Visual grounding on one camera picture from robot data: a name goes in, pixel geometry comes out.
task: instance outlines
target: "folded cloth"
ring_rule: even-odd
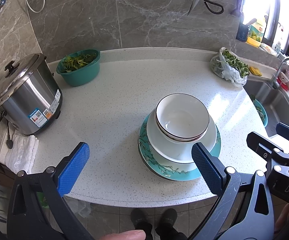
[[[13,148],[8,150],[5,158],[6,166],[15,174],[21,170],[31,174],[39,140],[34,135],[24,136],[17,130],[12,140]]]

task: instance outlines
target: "black pants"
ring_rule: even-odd
[[[135,227],[135,230],[143,230],[146,234],[145,240],[153,240],[151,231],[152,225],[148,222],[140,222]],[[187,240],[188,238],[184,233],[179,233],[173,228],[169,223],[163,223],[156,228],[157,234],[160,236],[161,240]]]

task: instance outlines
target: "gray tile floor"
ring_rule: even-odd
[[[212,197],[189,204],[172,206],[172,208],[174,208],[178,213],[178,218],[174,225],[174,228],[179,232],[183,232],[186,236],[189,236],[204,219],[204,217],[208,214],[215,200],[216,197]],[[282,208],[285,205],[285,202],[278,199],[277,197],[273,197],[272,201],[274,205],[275,219],[277,219],[278,215],[280,214]],[[234,203],[233,209],[231,210],[229,217],[225,221],[222,230],[225,230],[230,226],[240,202],[241,195],[238,195],[238,198]],[[121,233],[134,229],[134,226],[130,220],[130,213],[132,211],[132,208],[112,207],[94,203],[90,203],[90,205],[92,211],[88,217],[83,218],[78,214],[76,214],[76,216],[82,223],[82,225],[91,233],[91,235],[96,240],[100,239],[100,237],[106,234]],[[167,208],[169,207],[142,209],[147,216],[148,222],[153,225],[152,235],[153,239],[155,240],[160,240],[160,237],[155,233],[154,229],[158,225],[161,214]],[[49,209],[45,209],[45,213],[46,216],[49,218],[51,226],[54,229],[61,231]]]

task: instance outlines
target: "stack of bowls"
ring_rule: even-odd
[[[202,142],[210,152],[217,131],[200,100],[188,94],[171,94],[161,99],[149,115],[147,136],[159,155],[174,163],[193,163],[195,169],[192,146]]]

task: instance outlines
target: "countertop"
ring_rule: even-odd
[[[99,75],[70,87],[54,74],[63,93],[61,114],[40,140],[32,172],[56,166],[80,141],[90,158],[69,196],[121,207],[158,207],[212,196],[203,178],[162,179],[143,164],[137,138],[144,118],[171,93],[188,93],[207,107],[221,135],[219,159],[243,173],[265,171],[265,161],[246,145],[248,133],[267,136],[244,89],[216,76],[214,52],[137,48],[101,52]]]

